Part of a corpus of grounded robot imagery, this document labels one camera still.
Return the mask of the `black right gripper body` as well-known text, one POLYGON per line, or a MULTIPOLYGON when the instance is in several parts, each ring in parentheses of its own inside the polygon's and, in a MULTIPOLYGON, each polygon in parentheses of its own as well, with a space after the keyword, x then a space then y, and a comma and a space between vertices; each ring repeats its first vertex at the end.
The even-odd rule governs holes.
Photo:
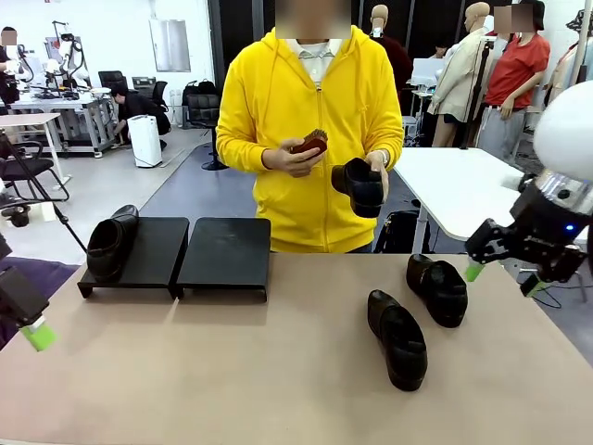
POLYGON ((518 237, 517 259, 543 264, 557 257, 578 235, 575 193, 564 185, 546 192, 529 183, 511 207, 511 229, 518 237))

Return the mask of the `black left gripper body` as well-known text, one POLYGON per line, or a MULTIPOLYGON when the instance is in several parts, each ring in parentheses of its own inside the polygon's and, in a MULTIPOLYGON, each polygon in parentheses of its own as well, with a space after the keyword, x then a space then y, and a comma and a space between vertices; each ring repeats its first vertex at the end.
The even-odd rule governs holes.
POLYGON ((1 272, 1 315, 17 324, 34 324, 48 306, 48 300, 15 267, 1 272))

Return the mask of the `person's left hand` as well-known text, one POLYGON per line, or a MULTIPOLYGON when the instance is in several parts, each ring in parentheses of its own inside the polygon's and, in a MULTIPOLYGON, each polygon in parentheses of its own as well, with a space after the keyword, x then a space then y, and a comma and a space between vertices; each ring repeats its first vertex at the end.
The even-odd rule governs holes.
POLYGON ((390 154, 384 149, 373 150, 366 155, 365 161, 373 172, 384 173, 390 161, 390 154))

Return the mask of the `person's right hand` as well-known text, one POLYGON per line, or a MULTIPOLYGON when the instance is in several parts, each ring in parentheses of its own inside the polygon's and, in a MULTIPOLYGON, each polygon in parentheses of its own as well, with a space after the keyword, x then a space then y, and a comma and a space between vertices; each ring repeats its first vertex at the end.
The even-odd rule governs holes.
POLYGON ((271 171, 285 172, 294 178, 308 176, 325 153, 314 147, 302 153, 292 153, 294 146, 304 143, 303 139, 284 140, 277 148, 266 148, 261 155, 262 164, 271 171))

